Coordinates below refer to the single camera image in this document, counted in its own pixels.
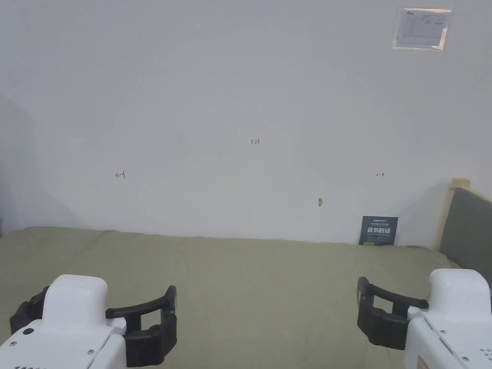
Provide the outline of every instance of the white wall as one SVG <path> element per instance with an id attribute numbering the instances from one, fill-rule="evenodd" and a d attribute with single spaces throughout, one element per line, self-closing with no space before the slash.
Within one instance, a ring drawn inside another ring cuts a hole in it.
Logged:
<path id="1" fill-rule="evenodd" d="M 3 231 L 430 245 L 452 177 L 492 195 L 489 3 L 4 0 Z M 392 50 L 399 6 L 445 50 Z"/>

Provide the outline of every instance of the paper notice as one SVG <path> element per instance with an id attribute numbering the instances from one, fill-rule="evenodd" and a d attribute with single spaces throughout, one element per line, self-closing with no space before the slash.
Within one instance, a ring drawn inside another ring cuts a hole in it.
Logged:
<path id="1" fill-rule="evenodd" d="M 393 48 L 443 50 L 450 15 L 449 9 L 400 9 Z"/>

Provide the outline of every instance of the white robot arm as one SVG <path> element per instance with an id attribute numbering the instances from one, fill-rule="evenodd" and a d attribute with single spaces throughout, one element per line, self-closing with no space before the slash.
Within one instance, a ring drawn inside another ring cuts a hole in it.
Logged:
<path id="1" fill-rule="evenodd" d="M 10 318 L 0 368 L 124 369 L 159 365 L 176 344 L 176 288 L 145 304 L 104 311 L 107 284 L 63 275 Z M 160 310 L 161 323 L 142 330 L 141 316 Z"/>
<path id="2" fill-rule="evenodd" d="M 361 277 L 357 325 L 372 344 L 404 350 L 406 369 L 492 368 L 491 292 L 468 269 L 436 269 L 429 302 L 395 294 Z M 374 296 L 393 303 L 374 307 Z"/>

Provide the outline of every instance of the gray cushioned headboard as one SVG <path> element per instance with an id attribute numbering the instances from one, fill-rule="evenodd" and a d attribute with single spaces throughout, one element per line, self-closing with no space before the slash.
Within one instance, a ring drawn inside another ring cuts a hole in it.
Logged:
<path id="1" fill-rule="evenodd" d="M 492 202 L 456 188 L 439 251 L 462 268 L 492 277 Z"/>

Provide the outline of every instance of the laminated sign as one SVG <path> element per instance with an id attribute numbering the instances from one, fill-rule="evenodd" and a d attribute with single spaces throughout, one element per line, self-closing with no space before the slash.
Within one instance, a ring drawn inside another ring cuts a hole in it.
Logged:
<path id="1" fill-rule="evenodd" d="M 391 216 L 363 216 L 359 245 L 394 245 L 398 218 Z"/>

